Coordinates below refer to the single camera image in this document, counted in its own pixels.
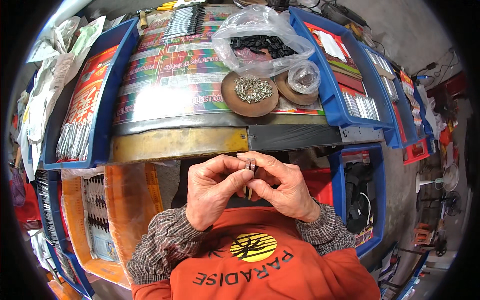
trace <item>white cable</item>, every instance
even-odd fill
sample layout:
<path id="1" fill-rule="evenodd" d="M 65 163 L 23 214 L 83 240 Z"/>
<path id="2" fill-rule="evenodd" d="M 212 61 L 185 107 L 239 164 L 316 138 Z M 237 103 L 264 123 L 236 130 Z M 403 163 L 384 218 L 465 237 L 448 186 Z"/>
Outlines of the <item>white cable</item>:
<path id="1" fill-rule="evenodd" d="M 367 226 L 370 224 L 370 210 L 372 209 L 372 205 L 370 204 L 370 199 L 368 199 L 368 196 L 365 195 L 364 193 L 360 193 L 360 195 L 363 195 L 365 198 L 367 198 L 368 201 L 368 218 L 367 218 Z"/>

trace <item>finger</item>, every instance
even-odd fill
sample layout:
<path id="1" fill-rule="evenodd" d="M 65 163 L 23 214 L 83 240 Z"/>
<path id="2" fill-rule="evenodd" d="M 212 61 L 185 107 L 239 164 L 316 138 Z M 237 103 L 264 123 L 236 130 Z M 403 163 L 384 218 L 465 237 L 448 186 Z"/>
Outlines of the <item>finger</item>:
<path id="1" fill-rule="evenodd" d="M 245 198 L 245 192 L 243 191 L 243 188 L 241 188 L 237 191 L 237 196 L 239 198 Z"/>
<path id="2" fill-rule="evenodd" d="M 233 193 L 239 189 L 243 189 L 243 186 L 253 178 L 253 172 L 247 169 L 237 171 L 230 174 L 224 181 L 213 187 L 215 193 L 222 197 L 231 197 Z"/>
<path id="3" fill-rule="evenodd" d="M 257 194 L 257 192 L 253 191 L 252 192 L 252 198 L 250 199 L 250 201 L 257 202 L 260 199 L 261 199 L 261 197 Z"/>
<path id="4" fill-rule="evenodd" d="M 255 151 L 246 153 L 237 153 L 237 157 L 241 160 L 247 160 L 247 158 L 255 158 L 255 164 L 265 171 L 277 177 L 282 183 L 285 183 L 290 175 L 290 168 L 285 166 L 275 157 L 270 155 L 261 154 Z"/>
<path id="5" fill-rule="evenodd" d="M 260 198 L 264 198 L 268 202 L 271 202 L 275 198 L 281 196 L 281 193 L 277 190 L 272 189 L 268 183 L 261 179 L 253 179 L 247 182 L 247 186 L 253 189 Z"/>
<path id="6" fill-rule="evenodd" d="M 191 168 L 198 176 L 213 178 L 216 174 L 221 174 L 228 170 L 229 173 L 245 169 L 245 162 L 232 156 L 219 155 L 204 163 L 194 165 Z"/>
<path id="7" fill-rule="evenodd" d="M 282 184 L 277 177 L 272 176 L 270 173 L 265 171 L 264 168 L 258 168 L 258 170 L 255 172 L 255 178 L 265 181 L 266 183 L 270 184 L 270 186 Z"/>

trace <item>orange crate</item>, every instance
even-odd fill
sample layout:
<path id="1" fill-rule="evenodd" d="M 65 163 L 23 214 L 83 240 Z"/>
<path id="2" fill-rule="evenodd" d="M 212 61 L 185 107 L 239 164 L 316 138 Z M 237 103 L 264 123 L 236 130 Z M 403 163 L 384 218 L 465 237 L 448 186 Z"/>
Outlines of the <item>orange crate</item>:
<path id="1" fill-rule="evenodd" d="M 135 247 L 148 232 L 152 218 L 163 211 L 155 166 L 105 167 L 105 191 L 110 233 L 128 274 L 126 265 Z"/>
<path id="2" fill-rule="evenodd" d="M 130 289 L 129 281 L 119 263 L 93 259 L 88 246 L 82 202 L 82 178 L 62 179 L 65 218 L 73 250 L 82 268 L 100 278 Z"/>

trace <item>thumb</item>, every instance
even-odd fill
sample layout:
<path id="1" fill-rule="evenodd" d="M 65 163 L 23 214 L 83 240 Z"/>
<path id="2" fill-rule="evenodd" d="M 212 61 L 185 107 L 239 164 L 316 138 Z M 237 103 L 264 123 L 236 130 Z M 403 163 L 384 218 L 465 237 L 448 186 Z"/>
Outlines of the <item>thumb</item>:
<path id="1" fill-rule="evenodd" d="M 251 170 L 243 169 L 230 174 L 224 181 L 217 184 L 215 192 L 225 197 L 231 197 L 236 191 L 243 189 L 243 186 L 253 178 Z"/>
<path id="2" fill-rule="evenodd" d="M 277 190 L 272 189 L 272 187 L 261 179 L 253 179 L 247 182 L 247 186 L 253 189 L 260 198 L 264 198 L 268 202 L 271 202 L 277 193 L 280 193 Z"/>

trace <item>person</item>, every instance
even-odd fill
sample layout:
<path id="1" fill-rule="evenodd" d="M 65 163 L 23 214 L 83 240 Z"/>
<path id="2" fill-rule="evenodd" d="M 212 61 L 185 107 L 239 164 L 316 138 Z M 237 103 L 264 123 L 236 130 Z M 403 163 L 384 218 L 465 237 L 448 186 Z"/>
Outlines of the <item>person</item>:
<path id="1" fill-rule="evenodd" d="M 244 186 L 252 204 L 271 207 L 226 209 Z M 187 204 L 152 219 L 127 269 L 136 300 L 380 299 L 354 242 L 334 208 L 310 196 L 298 166 L 257 152 L 220 155 L 189 169 Z"/>

